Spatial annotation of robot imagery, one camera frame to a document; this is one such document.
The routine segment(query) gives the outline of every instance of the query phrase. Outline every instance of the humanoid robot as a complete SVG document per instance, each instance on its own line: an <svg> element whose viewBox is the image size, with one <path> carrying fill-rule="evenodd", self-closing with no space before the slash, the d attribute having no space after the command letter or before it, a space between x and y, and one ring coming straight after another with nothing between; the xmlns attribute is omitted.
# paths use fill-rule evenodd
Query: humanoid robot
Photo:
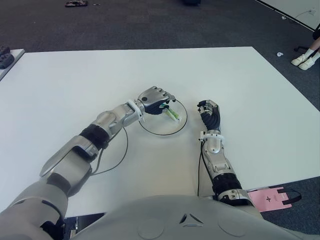
<svg viewBox="0 0 320 240"><path fill-rule="evenodd" d="M144 113L161 114L164 109L160 105L175 100L153 86L137 100L102 112L45 163L39 181L0 213L0 240L62 239L68 197L90 177L90 162L122 128L140 120ZM198 111L207 128L201 132L201 156L214 200L182 195L140 199L100 218L79 232L75 240L320 239L281 228L261 217L225 157L219 106L204 100L199 102Z"/></svg>

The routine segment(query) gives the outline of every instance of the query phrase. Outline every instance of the black bag strap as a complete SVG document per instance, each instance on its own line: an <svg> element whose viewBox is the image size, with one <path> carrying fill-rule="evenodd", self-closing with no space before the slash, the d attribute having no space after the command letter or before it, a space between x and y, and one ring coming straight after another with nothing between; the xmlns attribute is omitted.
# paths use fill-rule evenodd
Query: black bag strap
<svg viewBox="0 0 320 240"><path fill-rule="evenodd" d="M296 196L294 198L282 201L283 205L293 204L293 203L298 202L299 200L302 199L300 192L293 190L291 188L278 189L277 192L279 194L282 194L282 193L297 193L297 194L299 194L298 196Z"/></svg>

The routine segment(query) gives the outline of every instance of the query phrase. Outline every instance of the pink bag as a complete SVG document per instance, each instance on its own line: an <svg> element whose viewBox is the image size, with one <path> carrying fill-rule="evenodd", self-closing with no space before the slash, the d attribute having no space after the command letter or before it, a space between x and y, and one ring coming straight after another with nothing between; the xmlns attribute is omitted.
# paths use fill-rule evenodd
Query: pink bag
<svg viewBox="0 0 320 240"><path fill-rule="evenodd" d="M292 207L292 203L299 201L302 197L301 194L292 199L288 198L286 193L297 191L293 189L284 189L283 187L267 188L256 191L248 192L255 207L260 212L287 209Z"/></svg>

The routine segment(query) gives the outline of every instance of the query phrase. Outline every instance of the white shoe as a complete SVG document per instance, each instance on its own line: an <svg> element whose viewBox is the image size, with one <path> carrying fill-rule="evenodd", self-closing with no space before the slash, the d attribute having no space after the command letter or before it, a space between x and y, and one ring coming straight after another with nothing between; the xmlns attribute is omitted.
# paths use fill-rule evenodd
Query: white shoe
<svg viewBox="0 0 320 240"><path fill-rule="evenodd" d="M299 57L297 57L296 59L293 59L292 61L291 61L291 63L293 64L293 65L295 65L295 66L298 66L298 65L300 65L300 64L302 64L305 60L307 60L308 58L304 55L304 54L302 54L301 56L299 56Z"/></svg>
<svg viewBox="0 0 320 240"><path fill-rule="evenodd" d="M307 70L307 69L311 68L313 65L315 65L315 62L310 57L307 61L305 61L304 63L301 63L299 65L299 68L302 70Z"/></svg>

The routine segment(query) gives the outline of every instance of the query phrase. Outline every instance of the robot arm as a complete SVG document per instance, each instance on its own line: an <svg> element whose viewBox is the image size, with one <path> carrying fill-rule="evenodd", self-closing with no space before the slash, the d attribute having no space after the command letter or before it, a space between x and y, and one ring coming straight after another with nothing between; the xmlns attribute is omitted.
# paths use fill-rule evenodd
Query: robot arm
<svg viewBox="0 0 320 240"><path fill-rule="evenodd" d="M0 213L0 240L62 239L68 197L76 194L91 175L90 162L121 128L141 119L143 113L161 114L159 106L175 100L170 93L153 86L137 100L99 114L45 163L39 181Z"/></svg>
<svg viewBox="0 0 320 240"><path fill-rule="evenodd" d="M201 155L216 200L232 206L253 206L248 193L242 189L234 169L225 156L219 106L212 100L201 101L197 106L207 128L207 132L202 131L200 134Z"/></svg>

